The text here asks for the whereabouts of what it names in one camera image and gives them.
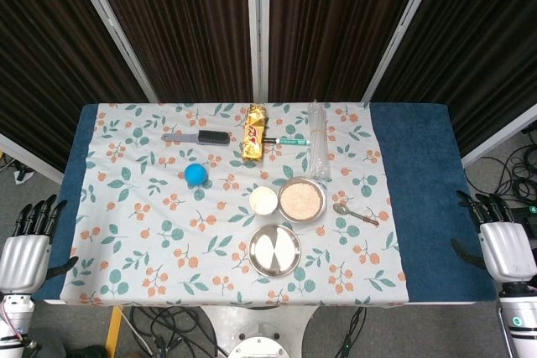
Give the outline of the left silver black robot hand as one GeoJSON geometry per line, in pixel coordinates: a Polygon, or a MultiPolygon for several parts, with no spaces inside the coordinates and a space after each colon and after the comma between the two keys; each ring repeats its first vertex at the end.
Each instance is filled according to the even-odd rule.
{"type": "Polygon", "coordinates": [[[1,253],[1,293],[30,295],[40,290],[51,278],[68,273],[78,263],[70,257],[64,264],[50,267],[50,255],[56,228],[67,205],[56,205],[51,195],[18,213],[13,234],[8,237],[1,253]]]}

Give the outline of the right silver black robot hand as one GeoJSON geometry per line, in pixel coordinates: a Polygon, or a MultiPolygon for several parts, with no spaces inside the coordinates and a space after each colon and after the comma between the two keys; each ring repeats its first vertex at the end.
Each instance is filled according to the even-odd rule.
{"type": "Polygon", "coordinates": [[[524,226],[515,221],[507,203],[496,194],[469,194],[458,190],[461,205],[468,208],[482,250],[472,255],[460,241],[451,247],[466,263],[487,270],[496,283],[528,283],[536,276],[536,261],[524,226]]]}

